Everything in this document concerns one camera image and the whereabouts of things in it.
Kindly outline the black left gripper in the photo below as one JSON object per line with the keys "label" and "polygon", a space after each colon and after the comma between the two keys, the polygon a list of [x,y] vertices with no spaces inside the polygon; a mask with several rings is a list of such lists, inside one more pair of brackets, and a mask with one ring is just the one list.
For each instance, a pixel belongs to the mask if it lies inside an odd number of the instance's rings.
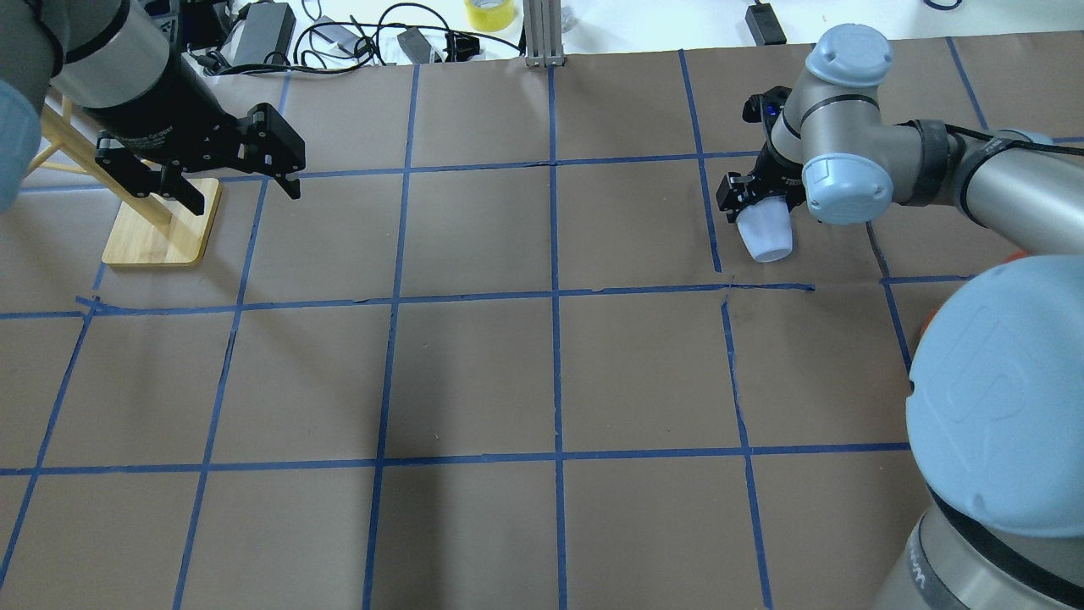
{"label": "black left gripper", "polygon": [[[155,194],[204,216],[205,197],[181,171],[235,169],[274,179],[291,200],[301,198],[304,138],[267,102],[247,115],[227,112],[176,51],[140,96],[85,112],[101,126],[94,165],[133,197]],[[143,159],[163,167],[152,169]]]}

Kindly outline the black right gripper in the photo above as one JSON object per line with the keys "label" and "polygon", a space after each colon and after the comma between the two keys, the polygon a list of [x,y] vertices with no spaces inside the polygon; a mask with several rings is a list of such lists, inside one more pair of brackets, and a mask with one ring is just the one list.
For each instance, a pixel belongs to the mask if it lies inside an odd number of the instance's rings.
{"label": "black right gripper", "polygon": [[737,223],[737,217],[745,208],[769,197],[782,197],[789,211],[805,204],[805,185],[802,181],[803,166],[785,158],[767,140],[760,151],[750,174],[743,176],[728,171],[717,187],[717,209],[730,224]]}

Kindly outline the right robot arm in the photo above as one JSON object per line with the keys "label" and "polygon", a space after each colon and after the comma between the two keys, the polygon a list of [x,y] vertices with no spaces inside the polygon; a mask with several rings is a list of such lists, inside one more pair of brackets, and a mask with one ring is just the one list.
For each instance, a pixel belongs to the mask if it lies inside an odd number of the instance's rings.
{"label": "right robot arm", "polygon": [[893,62],[866,25],[821,35],[796,85],[744,105],[766,143],[717,207],[759,263],[791,252],[802,204],[830,225],[953,206],[1021,248],[953,293],[911,359],[907,437],[932,505],[872,606],[1080,609],[1081,166],[1025,130],[883,124]]}

